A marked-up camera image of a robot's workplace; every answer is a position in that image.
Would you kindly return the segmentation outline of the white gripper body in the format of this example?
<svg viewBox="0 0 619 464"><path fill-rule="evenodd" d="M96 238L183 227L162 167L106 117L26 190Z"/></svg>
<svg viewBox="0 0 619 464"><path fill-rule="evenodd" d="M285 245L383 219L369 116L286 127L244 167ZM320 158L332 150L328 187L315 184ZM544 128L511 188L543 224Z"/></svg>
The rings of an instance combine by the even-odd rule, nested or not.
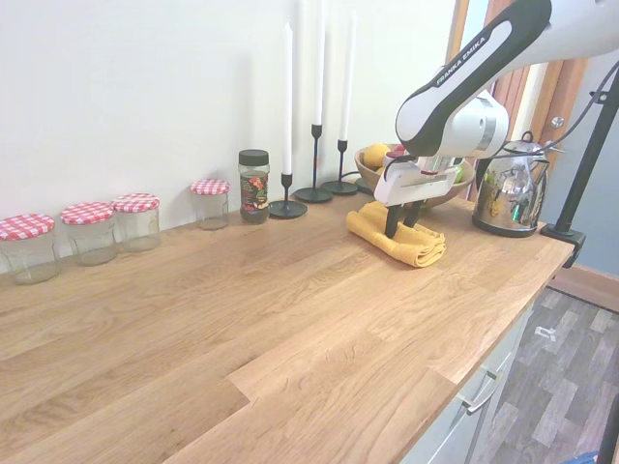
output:
<svg viewBox="0 0 619 464"><path fill-rule="evenodd" d="M374 199L386 207L428 200L445 195L456 179L451 166L438 174L427 175L412 161L391 164L379 176Z"/></svg>

